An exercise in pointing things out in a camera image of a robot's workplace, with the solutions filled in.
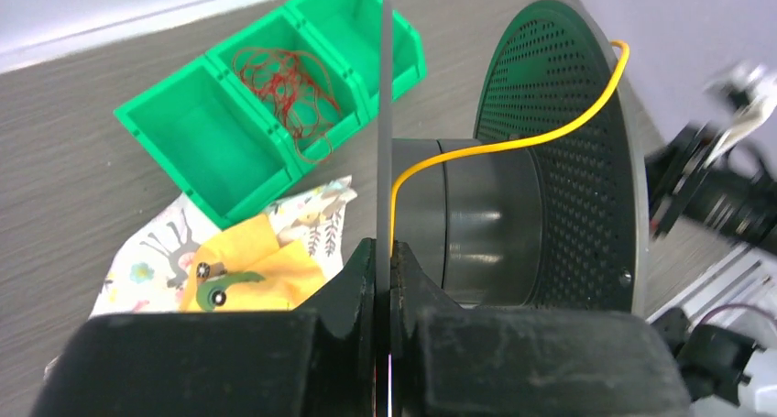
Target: white wall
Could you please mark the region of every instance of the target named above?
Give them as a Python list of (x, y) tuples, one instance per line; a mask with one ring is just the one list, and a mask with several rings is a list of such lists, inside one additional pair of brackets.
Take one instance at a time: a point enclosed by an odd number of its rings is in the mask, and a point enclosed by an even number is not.
[[(610, 39), (631, 46), (629, 80), (665, 139), (728, 114), (703, 88), (738, 60), (777, 71), (777, 0), (581, 0)], [(777, 141), (777, 116), (754, 135)], [(777, 170), (777, 153), (770, 155)]]
[(0, 72), (266, 0), (0, 0)]

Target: green storage bin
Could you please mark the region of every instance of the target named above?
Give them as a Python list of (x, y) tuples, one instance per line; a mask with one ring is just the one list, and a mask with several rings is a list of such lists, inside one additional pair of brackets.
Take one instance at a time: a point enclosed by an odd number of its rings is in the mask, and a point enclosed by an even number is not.
[[(360, 78), (367, 115), (378, 116), (380, 16), (382, 0), (289, 0), (286, 6), (306, 19), (312, 35), (332, 49), (349, 71)], [(394, 12), (393, 99), (426, 77), (421, 36), (399, 12)]]
[[(205, 52), (115, 115), (151, 157), (220, 228), (261, 212), (331, 151), (378, 115), (381, 0), (290, 0)], [(421, 38), (394, 13), (394, 99), (426, 76)], [(244, 48), (309, 52), (322, 64), (340, 113), (326, 139), (295, 141), (233, 71)], [(328, 90), (321, 67), (303, 64)], [(302, 120), (312, 107), (295, 104)]]
[[(243, 85), (233, 70), (235, 55), (241, 49), (248, 48), (308, 52), (316, 56), (321, 65), (309, 58), (302, 58), (302, 66), (307, 73), (326, 92), (329, 91), (328, 85), (332, 85), (331, 93), (340, 108), (340, 112), (338, 113), (331, 104), (324, 100), (317, 102), (319, 113), (327, 122), (333, 124), (326, 133), (326, 138), (314, 137), (312, 140), (295, 142), (280, 121), (276, 120), (276, 125), (274, 125), (275, 130), (281, 135), (285, 149), (297, 154), (295, 156), (296, 163), (299, 164), (299, 168), (303, 172), (315, 168), (314, 161), (326, 159), (335, 148), (339, 148), (347, 139), (369, 123), (370, 119), (364, 107), (362, 91), (351, 76), (352, 72), (349, 73), (339, 59), (332, 58), (331, 52), (311, 37), (307, 20), (297, 18), (286, 9), (281, 8), (205, 53), (217, 70), (224, 74), (226, 79), (248, 102), (254, 106), (262, 106), (273, 114), (275, 105), (272, 100), (259, 101)], [(240, 54), (235, 66), (241, 67), (249, 57), (250, 53)], [(310, 104), (303, 101), (296, 102), (292, 110), (304, 122), (315, 122), (316, 120), (316, 111)]]
[(221, 228), (258, 213), (302, 175), (281, 149), (275, 117), (235, 94), (204, 57), (115, 115)]

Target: patterned fabric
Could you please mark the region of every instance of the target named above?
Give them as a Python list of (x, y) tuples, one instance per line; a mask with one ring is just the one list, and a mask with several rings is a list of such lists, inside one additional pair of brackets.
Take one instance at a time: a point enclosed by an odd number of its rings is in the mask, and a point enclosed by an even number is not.
[[(345, 205), (356, 198), (351, 177), (271, 203), (264, 213), (282, 246), (301, 240), (326, 281), (343, 268)], [(90, 317), (177, 312), (195, 253), (221, 232), (182, 194), (131, 236), (114, 257)], [(46, 367), (48, 374), (56, 362)]]

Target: gray wooden floor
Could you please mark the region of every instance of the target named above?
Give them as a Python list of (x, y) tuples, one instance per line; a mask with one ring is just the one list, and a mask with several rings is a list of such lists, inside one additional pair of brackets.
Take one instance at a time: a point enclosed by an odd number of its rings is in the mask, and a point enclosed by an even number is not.
[[(397, 137), (468, 137), (491, 53), (533, 0), (396, 0), (421, 32), (429, 77), (397, 103)], [(43, 367), (91, 310), (113, 254), (178, 191), (113, 118), (119, 104), (262, 16), (275, 4), (117, 43), (0, 76), (0, 415), (25, 415)], [(638, 58), (639, 49), (633, 49)], [(647, 148), (660, 141), (638, 115)], [(375, 127), (306, 178), (346, 173), (344, 253), (374, 234)], [(727, 245), (681, 225), (651, 250), (655, 309)]]

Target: yellow wire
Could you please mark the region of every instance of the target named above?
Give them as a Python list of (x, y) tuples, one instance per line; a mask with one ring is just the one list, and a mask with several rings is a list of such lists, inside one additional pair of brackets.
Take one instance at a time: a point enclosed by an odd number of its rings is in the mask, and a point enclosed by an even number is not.
[(610, 77), (604, 92), (602, 92), (601, 96), (599, 96), (599, 98), (593, 104), (591, 104), (591, 106), (585, 110), (582, 115), (575, 118), (575, 120), (569, 124), (537, 136), (509, 140), (496, 144), (462, 148), (457, 149), (456, 151), (450, 151), (447, 153), (439, 154), (437, 156), (432, 156), (428, 159), (416, 163), (415, 165), (406, 169), (405, 172), (401, 173), (397, 178), (397, 181), (394, 182), (394, 186), (391, 188), (391, 224), (389, 226), (390, 230), (388, 233), (388, 239), (390, 240), (391, 244), (391, 254), (394, 253), (394, 224), (396, 222), (395, 215), (397, 211), (397, 194), (399, 194), (399, 188), (402, 186), (402, 183), (404, 183), (416, 172), (425, 170), (443, 162), (447, 162), (448, 160), (466, 158), (469, 156), (475, 156), (477, 154), (496, 153), (508, 149), (532, 147), (535, 145), (544, 144), (545, 142), (550, 142), (559, 137), (564, 137), (575, 131), (577, 128), (580, 128), (586, 122), (588, 122), (588, 120), (594, 117), (594, 115), (605, 106), (607, 101), (609, 101), (609, 98), (612, 97), (612, 94), (618, 87), (618, 82), (620, 82), (620, 78), (623, 76), (623, 71), (626, 70), (626, 62), (629, 61), (629, 45), (626, 44), (626, 42), (620, 40), (613, 40), (611, 41), (611, 44), (617, 48), (620, 48), (620, 58), (618, 59), (618, 63), (615, 65), (615, 69), (612, 71), (612, 76)]

